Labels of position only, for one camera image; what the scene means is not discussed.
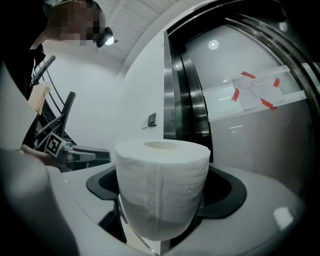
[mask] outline toilet paper roll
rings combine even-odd
[[[132,229],[152,241],[182,234],[202,195],[210,150],[168,139],[135,139],[115,146],[116,175]]]

